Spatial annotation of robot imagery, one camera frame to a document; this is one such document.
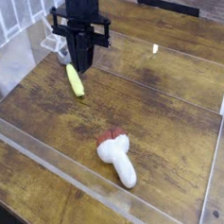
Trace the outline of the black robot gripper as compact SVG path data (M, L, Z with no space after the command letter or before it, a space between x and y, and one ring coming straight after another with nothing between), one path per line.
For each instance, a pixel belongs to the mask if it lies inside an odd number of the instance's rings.
M95 45L108 47L110 45L109 27L111 21L99 13L98 0L65 0L63 8L51 8L50 13L54 20L52 30L55 34L64 36L64 26L58 23L58 18L65 18L68 28L74 31L87 31L91 25L103 26L105 34L84 32L80 34L82 72L87 71L93 64ZM72 63L77 72L81 72L78 58L77 33L69 32L66 37Z

